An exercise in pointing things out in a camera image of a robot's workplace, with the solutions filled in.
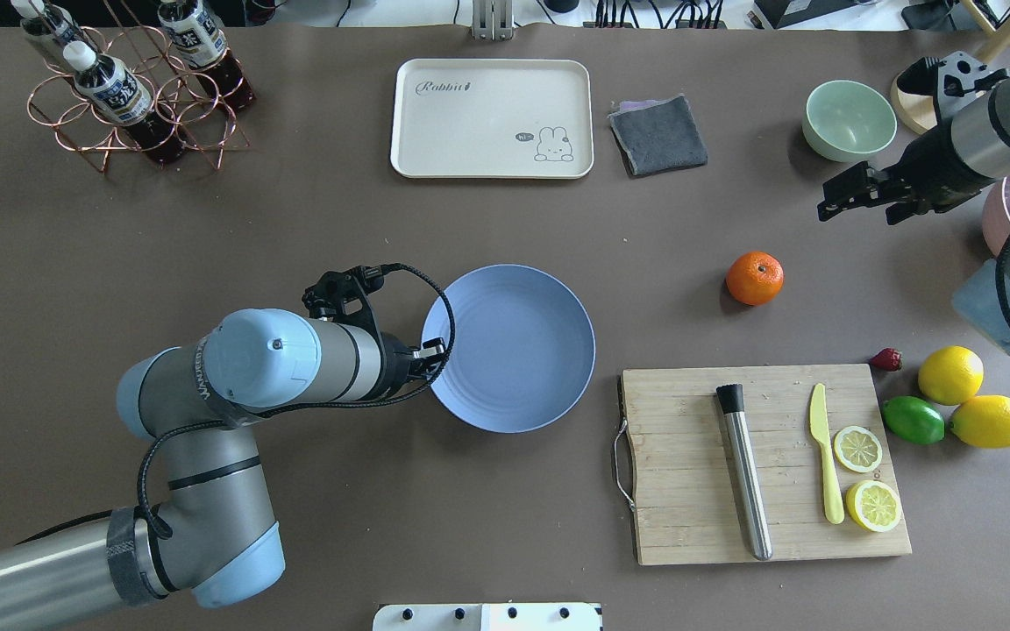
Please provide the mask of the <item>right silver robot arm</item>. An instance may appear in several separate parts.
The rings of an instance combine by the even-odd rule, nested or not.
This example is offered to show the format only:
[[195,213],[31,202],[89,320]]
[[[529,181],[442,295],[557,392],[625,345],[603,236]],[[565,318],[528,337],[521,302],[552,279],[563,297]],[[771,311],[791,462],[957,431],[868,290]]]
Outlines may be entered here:
[[[892,167],[861,161],[825,182],[819,220],[881,205],[894,226],[953,210],[1010,176],[1009,72],[990,69],[968,52],[950,52],[922,57],[895,84],[910,95],[930,97],[936,124],[911,141]],[[1010,235],[955,300],[964,318],[1010,354]]]

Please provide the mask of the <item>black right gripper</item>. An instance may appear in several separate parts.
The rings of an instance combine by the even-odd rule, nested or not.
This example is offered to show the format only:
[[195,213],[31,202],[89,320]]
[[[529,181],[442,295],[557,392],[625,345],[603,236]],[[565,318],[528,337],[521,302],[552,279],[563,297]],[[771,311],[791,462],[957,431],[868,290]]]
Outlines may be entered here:
[[882,205],[887,224],[894,226],[911,216],[949,211],[1005,177],[1010,147],[993,98],[1009,75],[968,52],[922,57],[911,64],[895,79],[895,88],[928,97],[936,124],[911,141],[892,167],[858,161],[825,182],[818,219]]

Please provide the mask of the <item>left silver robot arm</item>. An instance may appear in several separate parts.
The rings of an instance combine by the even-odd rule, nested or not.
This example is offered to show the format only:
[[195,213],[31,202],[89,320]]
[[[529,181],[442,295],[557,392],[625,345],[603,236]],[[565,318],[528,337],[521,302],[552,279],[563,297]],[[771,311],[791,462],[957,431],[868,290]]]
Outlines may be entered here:
[[124,373],[117,414],[149,442],[132,506],[46,528],[0,552],[0,630],[49,630],[152,606],[188,590],[232,606],[285,570],[252,427],[308,408],[377,408],[414,398],[448,364],[457,324],[406,346],[381,330],[369,296],[404,264],[325,273],[306,315],[246,308],[197,343]]

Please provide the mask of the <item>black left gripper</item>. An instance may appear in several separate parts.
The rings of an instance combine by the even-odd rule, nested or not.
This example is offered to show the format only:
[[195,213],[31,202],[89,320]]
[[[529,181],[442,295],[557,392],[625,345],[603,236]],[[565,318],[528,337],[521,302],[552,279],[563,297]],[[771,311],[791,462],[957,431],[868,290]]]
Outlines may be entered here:
[[449,310],[444,290],[420,269],[409,265],[356,266],[328,271],[306,287],[302,303],[309,318],[340,327],[354,352],[352,380],[340,400],[407,400],[433,384],[449,363],[449,338],[432,338],[409,346],[381,331],[369,296],[380,291],[393,272],[423,280]]

